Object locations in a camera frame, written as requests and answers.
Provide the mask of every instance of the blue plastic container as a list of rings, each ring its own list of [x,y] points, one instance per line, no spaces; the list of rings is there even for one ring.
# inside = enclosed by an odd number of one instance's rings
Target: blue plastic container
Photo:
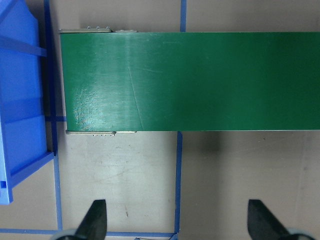
[[[47,152],[38,21],[23,0],[0,1],[0,204],[53,159]]]

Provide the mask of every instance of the green conveyor belt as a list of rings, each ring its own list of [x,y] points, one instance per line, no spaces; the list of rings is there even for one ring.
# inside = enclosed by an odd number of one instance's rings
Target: green conveyor belt
[[[320,129],[320,32],[60,37],[69,131]]]

